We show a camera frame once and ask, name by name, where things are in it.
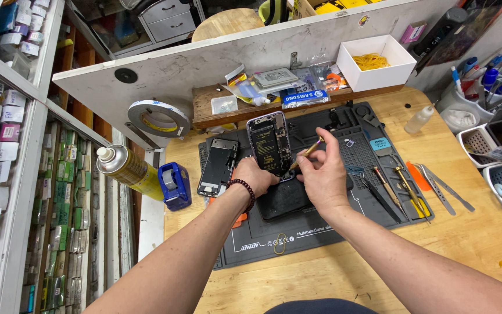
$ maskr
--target disassembled phone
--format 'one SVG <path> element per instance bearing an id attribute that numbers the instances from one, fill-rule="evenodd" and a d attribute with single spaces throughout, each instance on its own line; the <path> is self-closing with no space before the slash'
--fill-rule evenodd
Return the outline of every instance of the disassembled phone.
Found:
<path id="1" fill-rule="evenodd" d="M 259 168 L 274 174 L 280 182 L 295 176 L 293 170 L 288 172 L 293 161 L 288 126 L 282 111 L 249 120 L 247 134 Z"/>
<path id="2" fill-rule="evenodd" d="M 226 190 L 226 183 L 232 178 L 238 147 L 237 141 L 213 140 L 197 194 L 218 197 Z"/>

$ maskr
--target blue tape dispenser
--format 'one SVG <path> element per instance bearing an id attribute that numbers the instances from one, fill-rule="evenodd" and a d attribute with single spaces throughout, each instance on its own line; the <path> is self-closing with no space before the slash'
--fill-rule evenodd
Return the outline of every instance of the blue tape dispenser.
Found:
<path id="1" fill-rule="evenodd" d="M 158 180 L 164 193 L 164 204 L 175 211 L 191 205 L 191 187 L 187 170 L 177 163 L 158 168 Z"/>

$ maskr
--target storage drawer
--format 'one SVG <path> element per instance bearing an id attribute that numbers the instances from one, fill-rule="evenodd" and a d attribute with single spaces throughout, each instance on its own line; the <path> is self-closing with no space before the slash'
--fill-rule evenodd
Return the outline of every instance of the storage drawer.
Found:
<path id="1" fill-rule="evenodd" d="M 156 42 L 195 30 L 191 12 L 186 12 L 148 25 Z"/>
<path id="2" fill-rule="evenodd" d="M 180 0 L 164 0 L 153 4 L 143 12 L 146 24 L 154 23 L 165 18 L 189 12 L 189 4 L 182 4 Z"/>

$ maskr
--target silicone repair mat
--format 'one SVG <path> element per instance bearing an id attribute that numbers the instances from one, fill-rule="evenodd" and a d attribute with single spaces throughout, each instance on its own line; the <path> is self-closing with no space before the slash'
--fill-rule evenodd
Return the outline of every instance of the silicone repair mat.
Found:
<path id="1" fill-rule="evenodd" d="M 398 176 L 393 171 L 397 164 L 392 155 L 398 158 L 403 165 L 404 162 L 385 133 L 384 125 L 379 122 L 367 102 L 354 104 L 352 108 L 341 106 L 332 110 L 309 113 L 290 118 L 287 122 L 294 159 L 296 153 L 310 147 L 317 141 L 318 136 L 315 133 L 317 126 L 330 130 L 340 143 L 340 155 L 343 162 L 347 165 L 364 168 L 365 179 L 371 182 L 379 190 L 380 194 L 387 199 L 402 223 L 397 224 L 377 199 L 366 189 L 359 177 L 351 175 L 354 188 L 348 191 L 347 194 L 354 210 L 363 213 L 387 229 L 416 223 L 427 223 L 425 218 L 419 218 L 419 214 L 410 202 L 408 192 L 399 185 Z M 206 163 L 210 144 L 215 138 L 239 141 L 240 148 L 236 157 L 237 161 L 252 154 L 246 130 L 213 136 L 206 139 L 206 142 L 199 144 L 201 171 Z M 324 149 L 324 143 L 319 146 L 319 149 Z M 373 172 L 375 166 L 384 172 L 410 218 L 405 217 L 400 209 L 392 203 L 378 177 Z M 417 196 L 427 204 L 409 173 L 403 172 L 403 174 Z M 429 219 L 433 219 L 435 215 L 428 204 L 427 208 L 430 212 Z M 233 228 L 229 233 L 214 269 L 233 267 L 279 256 L 274 251 L 274 243 L 280 233 L 286 235 L 284 254 L 344 240 L 312 206 L 265 222 L 261 218 L 257 205 L 255 205 L 249 211 L 247 220 L 243 221 L 241 226 Z M 282 238 L 284 237 L 280 236 L 278 238 L 279 245 L 276 246 L 278 252 L 282 250 Z"/>

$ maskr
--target white partition board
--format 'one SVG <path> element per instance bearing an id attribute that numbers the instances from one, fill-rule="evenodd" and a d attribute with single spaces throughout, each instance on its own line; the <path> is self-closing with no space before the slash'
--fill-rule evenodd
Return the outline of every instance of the white partition board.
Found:
<path id="1" fill-rule="evenodd" d="M 138 100 L 155 99 L 192 114 L 193 88 L 225 82 L 241 63 L 247 73 L 289 67 L 290 54 L 303 65 L 336 60 L 339 43 L 379 35 L 399 40 L 406 27 L 425 20 L 430 28 L 456 0 L 386 0 L 366 6 L 298 19 L 191 44 L 57 73 L 53 81 L 146 150 L 151 147 L 124 124 Z M 368 15 L 360 27 L 359 20 Z M 116 69 L 129 68 L 138 80 L 126 84 Z M 158 145 L 169 139 L 149 135 Z"/>

